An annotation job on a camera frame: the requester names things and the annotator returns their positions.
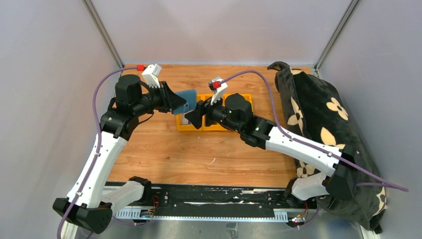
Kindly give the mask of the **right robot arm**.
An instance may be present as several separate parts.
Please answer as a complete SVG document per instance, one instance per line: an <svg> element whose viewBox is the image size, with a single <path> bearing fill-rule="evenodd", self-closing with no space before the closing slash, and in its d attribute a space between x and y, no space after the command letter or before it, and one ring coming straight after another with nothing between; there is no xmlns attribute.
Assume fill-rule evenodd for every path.
<svg viewBox="0 0 422 239"><path fill-rule="evenodd" d="M224 101L198 101L185 118L195 127L217 123L240 135L252 147L283 153L319 171L306 178L292 179L284 194L287 206L296 208L303 201L330 195L340 200L355 196L356 179L353 170L339 157L344 154L337 147L326 146L285 129L275 122L253 113L252 105L240 94L229 95Z"/></svg>

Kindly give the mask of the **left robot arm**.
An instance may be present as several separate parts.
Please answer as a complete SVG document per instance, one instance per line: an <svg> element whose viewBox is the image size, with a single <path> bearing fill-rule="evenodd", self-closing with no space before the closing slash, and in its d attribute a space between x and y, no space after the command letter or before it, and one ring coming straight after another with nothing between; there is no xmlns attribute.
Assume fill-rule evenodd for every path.
<svg viewBox="0 0 422 239"><path fill-rule="evenodd" d="M80 177L65 198L55 200L53 210L64 222L100 234L117 211L133 202L148 205L152 201L151 182L137 176L103 194L111 169L140 124L140 116L187 113L195 107L196 100L194 89L173 92L164 81L148 85L137 75L121 76L107 112L95 117L97 139Z"/></svg>

